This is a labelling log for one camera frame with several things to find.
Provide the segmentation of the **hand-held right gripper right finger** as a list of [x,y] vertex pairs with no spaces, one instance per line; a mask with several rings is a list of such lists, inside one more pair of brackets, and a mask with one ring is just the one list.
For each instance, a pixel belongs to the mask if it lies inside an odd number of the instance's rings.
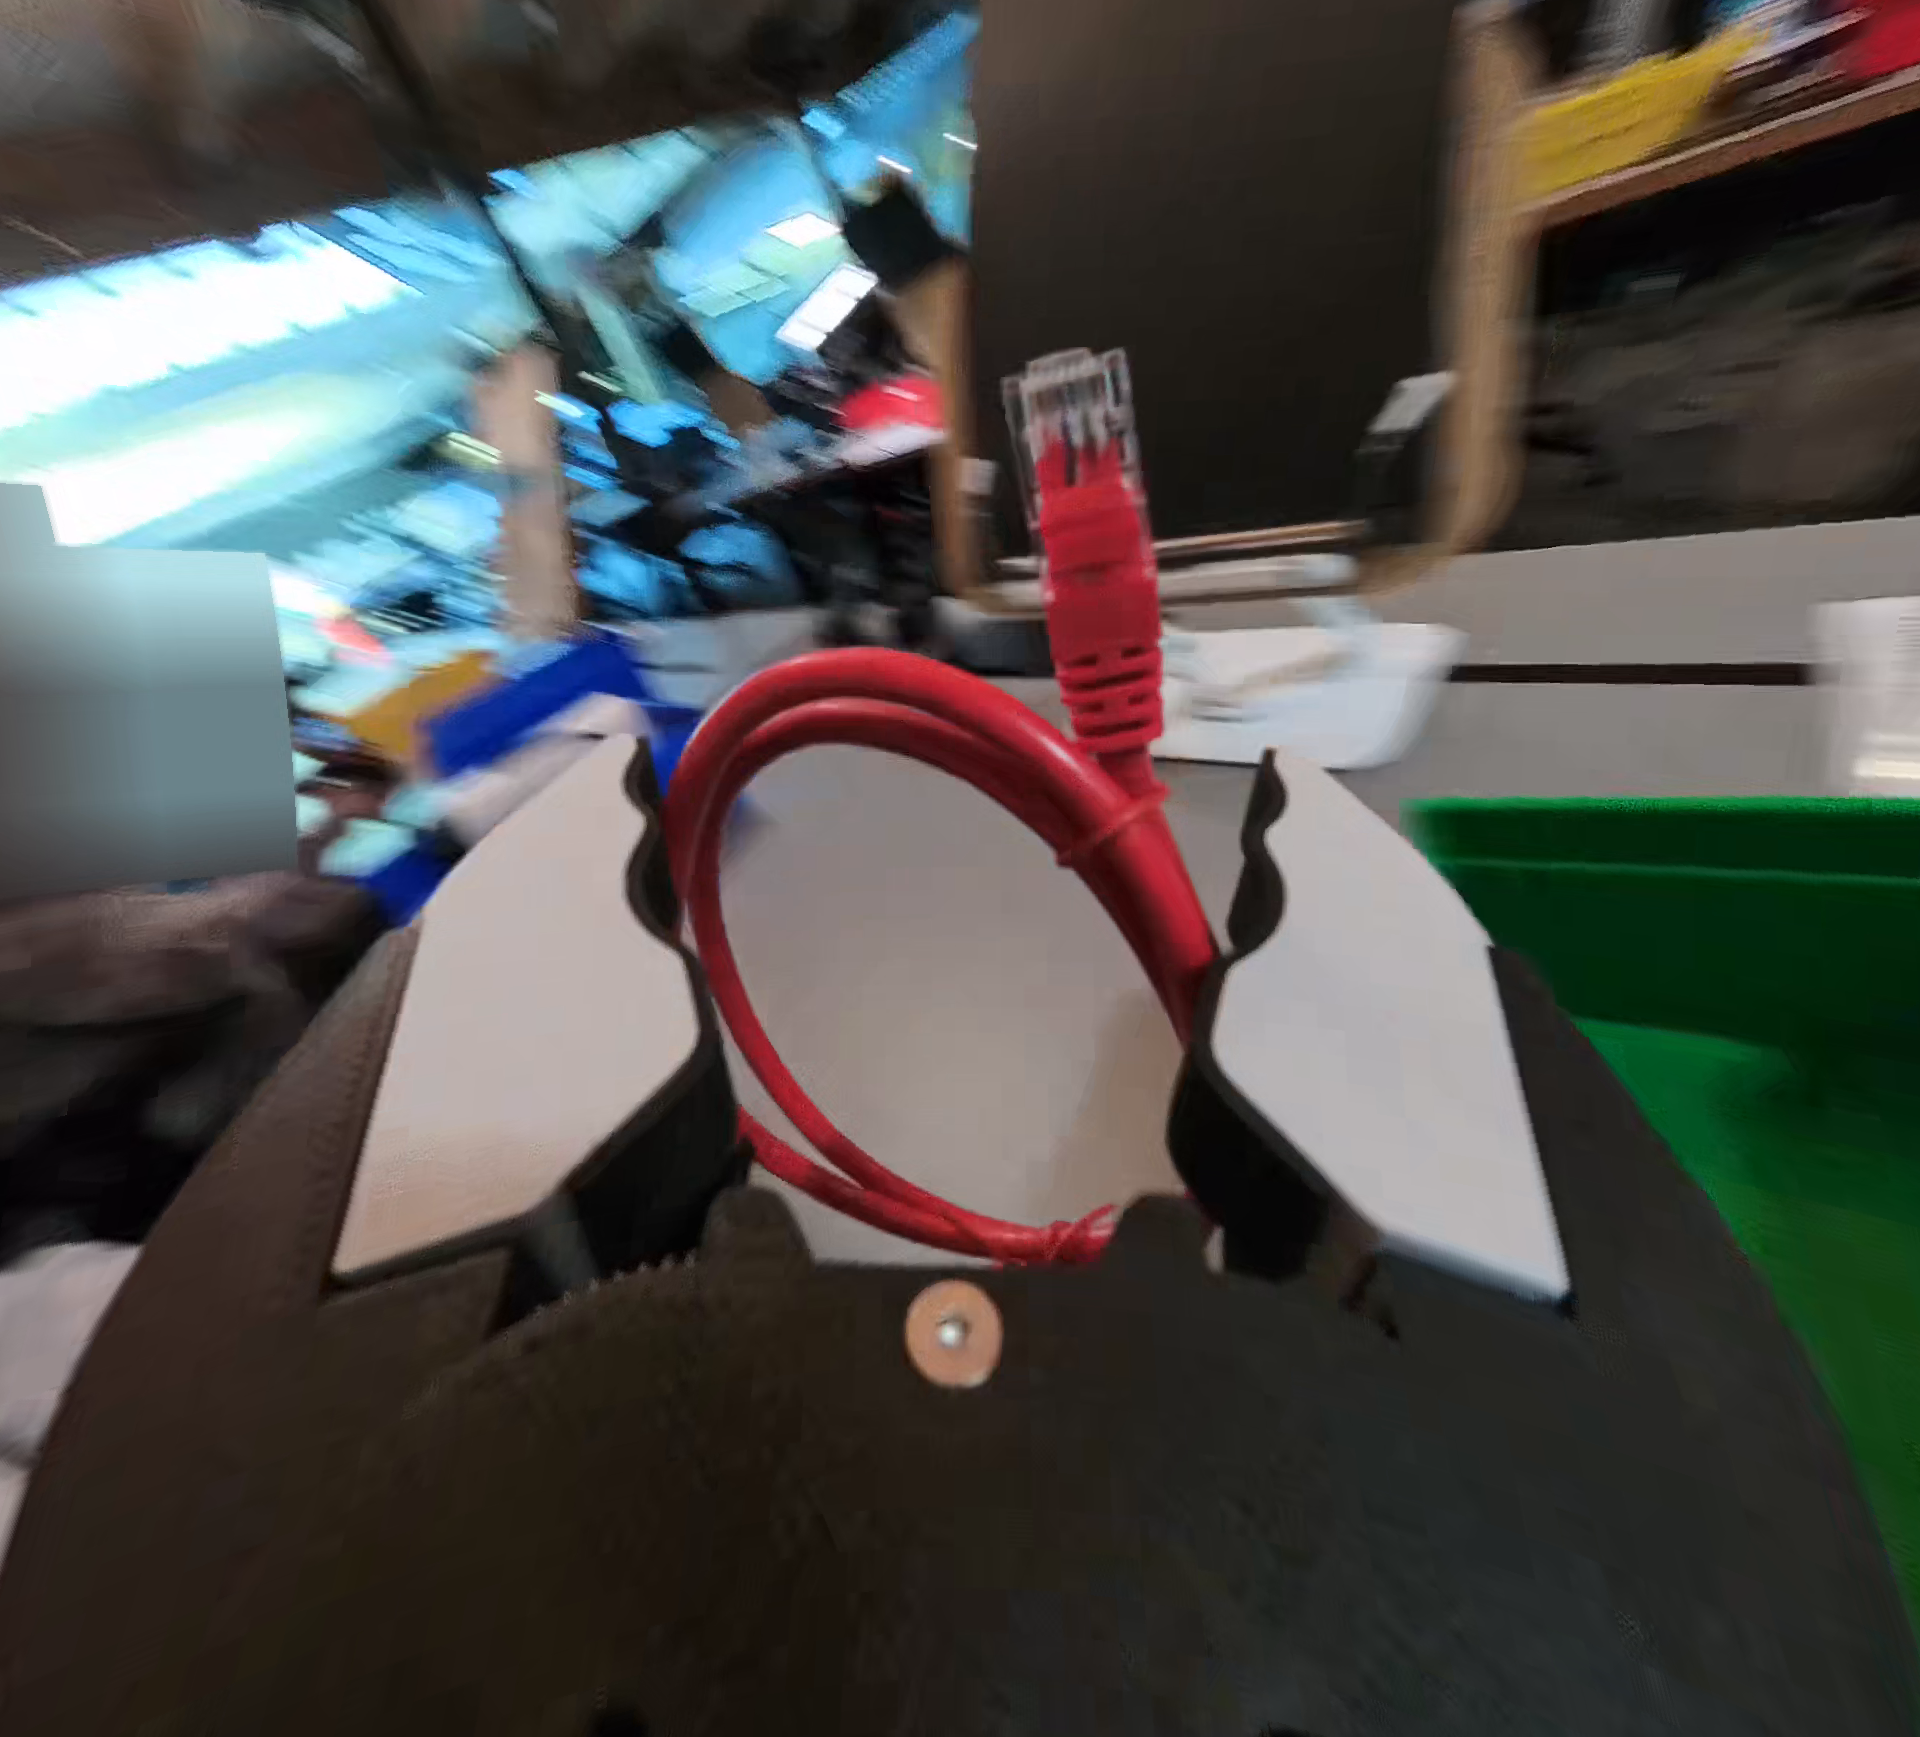
[[1492,942],[1320,765],[1259,756],[1165,1153],[1224,1269],[1351,1295],[1406,1258],[1562,1306],[1571,1275]]

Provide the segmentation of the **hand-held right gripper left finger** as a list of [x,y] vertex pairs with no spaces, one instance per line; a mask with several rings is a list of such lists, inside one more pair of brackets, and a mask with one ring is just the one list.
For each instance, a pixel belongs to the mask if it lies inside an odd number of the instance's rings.
[[412,922],[336,1285],[502,1250],[531,1293],[573,1293],[689,1250],[741,1173],[651,763],[631,734],[587,745]]

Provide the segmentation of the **grey desk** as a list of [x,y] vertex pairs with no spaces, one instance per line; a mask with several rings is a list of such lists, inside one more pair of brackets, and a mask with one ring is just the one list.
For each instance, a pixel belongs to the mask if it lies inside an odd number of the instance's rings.
[[[1811,609],[1911,597],[1916,517],[1473,555],[1395,601],[1459,624],[1394,765],[1331,772],[1401,830],[1433,799],[1833,803]],[[793,752],[724,884],[741,981],[803,1089],[940,1196],[1019,1221],[1173,1183],[1180,1049],[1107,915],[921,765]]]

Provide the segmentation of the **white tray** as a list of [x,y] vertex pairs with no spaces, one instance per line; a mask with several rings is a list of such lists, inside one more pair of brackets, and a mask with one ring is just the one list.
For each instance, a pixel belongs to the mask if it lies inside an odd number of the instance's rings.
[[1427,726],[1467,640],[1447,624],[1357,621],[1163,629],[1159,763],[1259,765],[1283,750],[1328,771],[1394,765]]

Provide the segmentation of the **green plastic bin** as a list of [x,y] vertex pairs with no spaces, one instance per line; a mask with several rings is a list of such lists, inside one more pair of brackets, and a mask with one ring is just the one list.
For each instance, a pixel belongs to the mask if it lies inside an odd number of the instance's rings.
[[1916,804],[1449,801],[1559,1311],[1395,1276],[1435,1352],[1438,1733],[1916,1733]]

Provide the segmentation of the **small black device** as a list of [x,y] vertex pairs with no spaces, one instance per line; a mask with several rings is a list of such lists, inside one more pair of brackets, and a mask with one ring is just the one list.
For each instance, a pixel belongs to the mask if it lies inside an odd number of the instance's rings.
[[1357,550],[1421,537],[1435,436],[1456,383],[1449,367],[1395,379],[1366,421],[1354,450]]

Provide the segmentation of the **white container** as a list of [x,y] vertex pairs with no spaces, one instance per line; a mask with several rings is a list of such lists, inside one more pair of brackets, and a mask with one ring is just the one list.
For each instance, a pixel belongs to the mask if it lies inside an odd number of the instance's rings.
[[1823,602],[1809,613],[1830,790],[1917,801],[1917,597]]

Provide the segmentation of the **dark flat panel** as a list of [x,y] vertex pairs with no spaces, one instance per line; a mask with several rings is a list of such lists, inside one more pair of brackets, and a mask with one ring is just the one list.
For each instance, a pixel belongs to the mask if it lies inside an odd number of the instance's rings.
[[1002,379],[1126,351],[1153,533],[1356,524],[1354,450],[1435,371],[1459,0],[980,0],[975,450]]

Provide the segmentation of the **wooden shelf unit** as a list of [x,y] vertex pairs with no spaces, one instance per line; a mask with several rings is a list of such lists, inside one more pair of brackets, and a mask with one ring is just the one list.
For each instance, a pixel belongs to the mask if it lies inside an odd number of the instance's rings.
[[1499,550],[1916,515],[1916,68],[1839,71],[1832,0],[1690,135],[1530,203],[1534,95],[1687,50],[1703,0],[1466,0],[1423,533],[1366,595]]

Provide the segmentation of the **yellow box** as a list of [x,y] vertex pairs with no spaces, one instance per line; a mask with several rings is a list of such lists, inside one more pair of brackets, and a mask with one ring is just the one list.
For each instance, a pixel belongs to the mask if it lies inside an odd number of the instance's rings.
[[1708,115],[1727,78],[1760,47],[1732,28],[1687,50],[1656,53],[1596,79],[1537,94],[1519,117],[1519,188],[1535,203],[1650,159]]

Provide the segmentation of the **red box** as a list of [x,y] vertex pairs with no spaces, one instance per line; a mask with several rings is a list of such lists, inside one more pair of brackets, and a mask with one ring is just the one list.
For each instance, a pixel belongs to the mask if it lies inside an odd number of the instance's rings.
[[1867,85],[1917,66],[1917,0],[1832,0],[1848,16],[1838,69],[1850,85]]

